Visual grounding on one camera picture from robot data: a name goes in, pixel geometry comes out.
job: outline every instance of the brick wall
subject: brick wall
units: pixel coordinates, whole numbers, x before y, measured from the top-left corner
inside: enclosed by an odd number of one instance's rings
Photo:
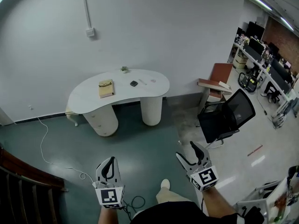
[[[269,17],[262,40],[276,45],[292,70],[299,73],[299,38],[292,31]]]

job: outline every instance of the mesh chair back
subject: mesh chair back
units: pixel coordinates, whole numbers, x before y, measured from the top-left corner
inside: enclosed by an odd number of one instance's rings
[[[243,90],[238,89],[222,105],[222,113],[231,130],[236,130],[256,115],[253,105]]]

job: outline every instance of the wooden railing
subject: wooden railing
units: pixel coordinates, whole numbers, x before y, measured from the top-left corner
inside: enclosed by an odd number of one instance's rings
[[[64,180],[45,173],[0,149],[0,222],[59,224]]]

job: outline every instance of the kidney-shaped table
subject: kidney-shaped table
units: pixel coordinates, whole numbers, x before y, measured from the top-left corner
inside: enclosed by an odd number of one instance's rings
[[[114,95],[100,98],[99,82],[112,79]],[[132,81],[138,82],[133,87]],[[142,119],[149,126],[161,120],[162,98],[169,90],[169,80],[161,73],[150,70],[130,69],[105,72],[79,84],[70,94],[68,106],[77,114],[83,114],[100,136],[110,136],[118,128],[118,120],[112,104],[118,101],[140,98]]]

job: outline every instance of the white cable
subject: white cable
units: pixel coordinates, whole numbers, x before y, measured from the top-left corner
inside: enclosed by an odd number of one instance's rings
[[[88,6],[87,6],[87,1],[86,0],[83,0],[84,2],[84,9],[85,9],[85,14],[86,14],[86,19],[87,19],[87,25],[88,25],[88,28],[92,28],[91,26],[91,23],[90,23],[90,17],[89,17],[89,12],[88,12]]]
[[[37,117],[37,119],[39,120],[39,122],[43,125],[43,126],[46,126],[46,128],[47,128],[47,132],[46,132],[46,134],[43,136],[43,139],[42,139],[42,142],[41,142],[41,153],[42,153],[42,157],[43,157],[43,160],[46,162],[46,163],[48,163],[48,164],[52,164],[52,165],[56,165],[57,167],[59,167],[59,168],[65,168],[65,169],[72,169],[72,170],[75,170],[75,171],[77,171],[77,172],[80,172],[80,175],[79,175],[79,178],[81,179],[81,180],[84,180],[85,178],[86,178],[86,175],[90,178],[90,180],[92,181],[92,183],[93,183],[93,179],[90,177],[90,175],[88,175],[87,173],[85,173],[85,172],[82,172],[82,171],[80,171],[80,170],[77,170],[77,169],[75,169],[75,168],[66,168],[66,167],[61,167],[61,166],[59,166],[59,165],[57,165],[57,164],[55,164],[55,163],[52,163],[52,162],[49,162],[49,161],[47,161],[47,160],[45,160],[45,158],[44,158],[44,156],[43,156],[43,140],[45,139],[45,137],[47,136],[47,134],[48,134],[48,132],[49,132],[49,127],[47,126],[47,125],[45,125],[38,117]]]

